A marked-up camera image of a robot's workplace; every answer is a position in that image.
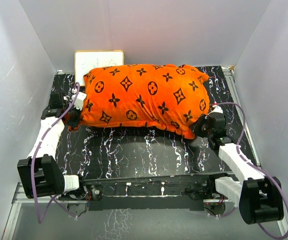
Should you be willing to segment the orange patterned pillowcase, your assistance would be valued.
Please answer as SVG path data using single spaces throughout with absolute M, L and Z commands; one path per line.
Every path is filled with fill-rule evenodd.
M 130 64 L 84 75 L 78 125 L 155 127 L 192 140 L 193 124 L 209 113 L 209 76 L 190 65 Z

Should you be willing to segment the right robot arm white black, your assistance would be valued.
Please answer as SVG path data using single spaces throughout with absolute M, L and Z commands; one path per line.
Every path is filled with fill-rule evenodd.
M 284 218 L 281 182 L 268 177 L 242 153 L 227 135 L 224 114 L 212 112 L 201 115 L 189 127 L 198 137 L 207 138 L 209 147 L 232 170 L 234 178 L 226 173 L 209 178 L 207 194 L 217 199 L 224 195 L 239 209 L 248 225 L 279 221 Z

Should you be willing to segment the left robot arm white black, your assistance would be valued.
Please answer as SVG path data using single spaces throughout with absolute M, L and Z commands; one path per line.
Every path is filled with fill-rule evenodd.
M 80 183 L 79 177 L 64 175 L 55 161 L 65 123 L 72 128 L 78 126 L 86 96 L 83 92 L 75 93 L 72 98 L 63 92 L 51 94 L 48 106 L 41 115 L 36 142 L 27 158 L 17 163 L 28 199 L 70 192 L 75 199 L 81 200 L 87 195 L 88 188 Z

